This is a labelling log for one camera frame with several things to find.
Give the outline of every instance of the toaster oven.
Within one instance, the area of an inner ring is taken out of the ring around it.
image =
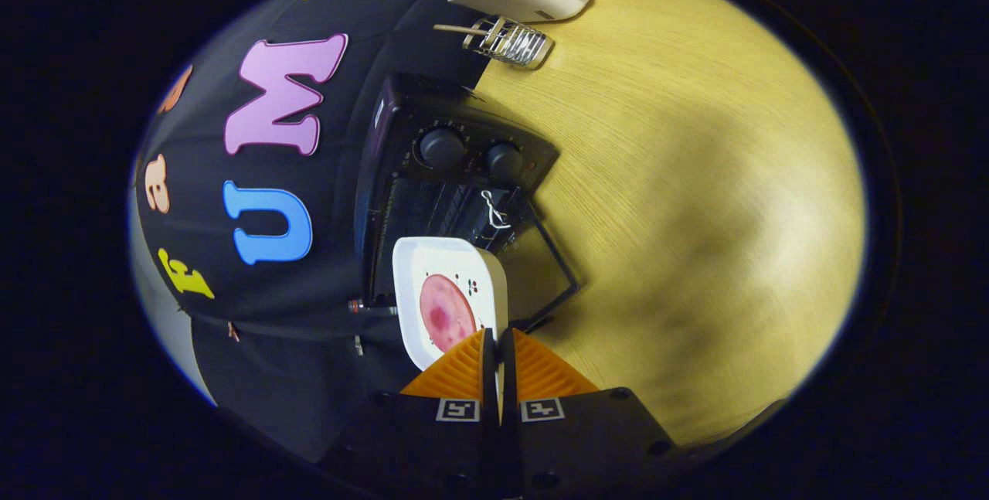
[[[392,250],[404,236],[454,236],[491,251],[509,286],[548,282],[524,302],[533,294],[510,287],[518,300],[509,300],[509,319],[541,317],[576,291],[531,203],[558,158],[553,145],[490,98],[423,75],[389,75],[374,107],[354,221],[366,307],[395,305]],[[547,264],[555,275],[524,274]]]

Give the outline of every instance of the pink letter m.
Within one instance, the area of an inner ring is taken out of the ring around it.
[[[278,123],[322,102],[319,92],[290,80],[289,75],[307,75],[324,83],[333,77],[347,48],[346,35],[324,41],[278,43],[260,41],[251,46],[240,77],[264,94],[244,104],[226,118],[223,143],[234,155],[244,145],[287,145],[311,155],[319,142],[319,119],[306,116],[299,123]]]

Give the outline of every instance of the wooden stick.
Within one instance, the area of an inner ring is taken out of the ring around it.
[[[433,28],[437,29],[437,31],[463,32],[465,35],[488,35],[488,31],[481,31],[481,29],[468,29],[467,27],[457,27],[456,25],[433,25]]]

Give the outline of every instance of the toaster oven knob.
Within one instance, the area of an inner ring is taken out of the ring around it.
[[[522,171],[522,153],[509,143],[501,143],[488,151],[488,169],[496,179],[512,180]]]
[[[451,129],[434,129],[420,142],[420,154],[430,168],[453,168],[464,157],[464,144]]]

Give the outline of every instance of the wooden table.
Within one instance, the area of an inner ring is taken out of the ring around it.
[[[784,398],[841,327],[865,195],[829,98],[724,0],[593,0],[478,90],[561,149],[536,193],[586,287],[535,337],[679,444]]]

